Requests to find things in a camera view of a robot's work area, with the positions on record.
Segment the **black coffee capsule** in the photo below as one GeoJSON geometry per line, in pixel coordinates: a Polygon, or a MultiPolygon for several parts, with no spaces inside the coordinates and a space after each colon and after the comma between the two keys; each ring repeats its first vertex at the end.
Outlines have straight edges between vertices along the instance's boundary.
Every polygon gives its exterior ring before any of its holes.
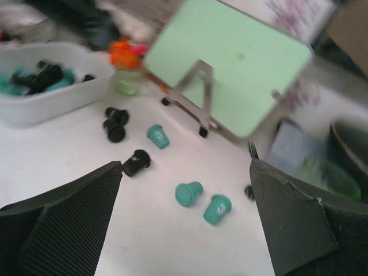
{"type": "Polygon", "coordinates": [[[115,121],[107,119],[103,122],[102,127],[112,143],[119,143],[125,139],[126,132],[124,127],[115,121]]]}
{"type": "Polygon", "coordinates": [[[105,110],[108,119],[115,121],[118,124],[126,124],[129,121],[129,113],[125,109],[117,109],[108,107],[105,110]]]}
{"type": "Polygon", "coordinates": [[[151,158],[149,154],[143,149],[137,149],[134,151],[133,155],[124,162],[123,171],[127,176],[133,177],[150,165],[151,158]]]}

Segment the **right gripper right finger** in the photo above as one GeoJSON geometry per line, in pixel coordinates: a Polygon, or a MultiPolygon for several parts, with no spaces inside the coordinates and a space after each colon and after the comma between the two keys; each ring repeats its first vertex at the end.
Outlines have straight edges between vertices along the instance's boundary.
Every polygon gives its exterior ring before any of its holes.
{"type": "Polygon", "coordinates": [[[251,186],[275,275],[367,275],[367,204],[253,159],[251,186]]]}

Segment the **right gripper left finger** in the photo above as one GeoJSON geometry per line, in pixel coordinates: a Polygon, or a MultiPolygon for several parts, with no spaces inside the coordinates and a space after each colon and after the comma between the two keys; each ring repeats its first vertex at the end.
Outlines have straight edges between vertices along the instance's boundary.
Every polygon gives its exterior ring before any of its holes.
{"type": "Polygon", "coordinates": [[[113,161],[1,208],[1,275],[94,275],[121,179],[113,161]]]}

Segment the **white storage basket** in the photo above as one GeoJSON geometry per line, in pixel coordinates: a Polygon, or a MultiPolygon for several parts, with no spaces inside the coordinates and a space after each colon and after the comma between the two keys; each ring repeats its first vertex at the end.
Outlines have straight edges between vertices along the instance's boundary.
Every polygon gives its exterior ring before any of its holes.
{"type": "Polygon", "coordinates": [[[74,70],[76,83],[30,96],[1,95],[1,120],[33,125],[64,115],[103,98],[114,68],[107,54],[67,42],[31,43],[1,48],[1,73],[10,76],[16,68],[32,70],[45,59],[74,70]]]}

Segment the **teal coffee capsule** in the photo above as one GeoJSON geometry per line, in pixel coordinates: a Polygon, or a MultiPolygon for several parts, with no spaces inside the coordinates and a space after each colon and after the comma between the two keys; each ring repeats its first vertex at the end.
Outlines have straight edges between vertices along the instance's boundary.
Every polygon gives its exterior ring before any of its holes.
{"type": "Polygon", "coordinates": [[[204,220],[216,226],[232,209],[231,200],[223,194],[215,194],[204,212],[204,220]]]}
{"type": "Polygon", "coordinates": [[[161,125],[155,124],[147,130],[147,138],[150,139],[159,149],[169,146],[170,141],[161,125]]]}
{"type": "Polygon", "coordinates": [[[181,183],[175,189],[175,199],[181,206],[193,206],[204,188],[199,182],[181,183]]]}

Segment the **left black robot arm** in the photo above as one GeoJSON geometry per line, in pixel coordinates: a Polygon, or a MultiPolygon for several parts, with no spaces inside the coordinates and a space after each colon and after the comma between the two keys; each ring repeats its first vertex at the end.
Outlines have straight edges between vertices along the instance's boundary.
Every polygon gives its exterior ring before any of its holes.
{"type": "Polygon", "coordinates": [[[97,8],[95,1],[28,0],[25,3],[85,39],[94,51],[107,50],[110,43],[121,37],[109,12],[97,8]]]}

